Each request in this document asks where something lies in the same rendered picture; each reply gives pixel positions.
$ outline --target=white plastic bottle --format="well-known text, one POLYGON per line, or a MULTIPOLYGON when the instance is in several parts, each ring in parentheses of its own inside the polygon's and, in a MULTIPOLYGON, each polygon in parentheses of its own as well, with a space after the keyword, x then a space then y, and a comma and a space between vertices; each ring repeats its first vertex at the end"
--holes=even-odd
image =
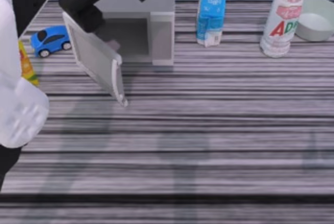
POLYGON ((289 49, 302 11, 303 0, 274 0, 260 47, 269 57, 283 57, 289 49))

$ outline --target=orange snack package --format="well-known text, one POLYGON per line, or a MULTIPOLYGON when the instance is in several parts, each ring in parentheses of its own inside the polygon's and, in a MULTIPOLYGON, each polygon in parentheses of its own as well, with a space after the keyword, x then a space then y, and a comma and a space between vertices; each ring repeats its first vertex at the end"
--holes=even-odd
POLYGON ((37 79, 37 75, 33 70, 33 67, 30 63, 29 57, 22 41, 19 41, 19 48, 21 55, 22 77, 31 82, 33 85, 38 86, 39 82, 37 79))

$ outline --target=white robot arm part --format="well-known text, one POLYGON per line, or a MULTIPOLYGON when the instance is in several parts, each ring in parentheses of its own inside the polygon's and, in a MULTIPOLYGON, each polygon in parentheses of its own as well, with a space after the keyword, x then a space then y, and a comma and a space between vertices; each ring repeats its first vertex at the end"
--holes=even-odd
POLYGON ((11 0, 0 0, 0 145, 31 141, 49 113, 47 96, 21 77, 18 35, 11 0))

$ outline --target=wooden table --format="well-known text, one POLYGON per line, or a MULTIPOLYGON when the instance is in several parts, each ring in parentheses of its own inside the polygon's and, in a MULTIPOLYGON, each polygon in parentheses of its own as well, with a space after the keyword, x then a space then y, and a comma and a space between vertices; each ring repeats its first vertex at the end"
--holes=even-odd
MULTIPOLYGON (((124 65, 127 109, 71 52, 32 58, 50 116, 6 178, 1 223, 333 223, 334 38, 264 57, 269 7, 228 3, 205 49, 197 4, 177 3, 174 69, 124 65)), ((23 41, 62 23, 50 3, 23 41)))

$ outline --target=blue toy car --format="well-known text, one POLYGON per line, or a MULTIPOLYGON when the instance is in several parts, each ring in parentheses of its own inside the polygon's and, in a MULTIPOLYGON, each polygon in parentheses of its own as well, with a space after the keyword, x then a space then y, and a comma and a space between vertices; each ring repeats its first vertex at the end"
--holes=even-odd
POLYGON ((30 44, 34 48, 35 56, 42 58, 56 51, 72 48, 65 26, 49 27, 33 34, 30 44))

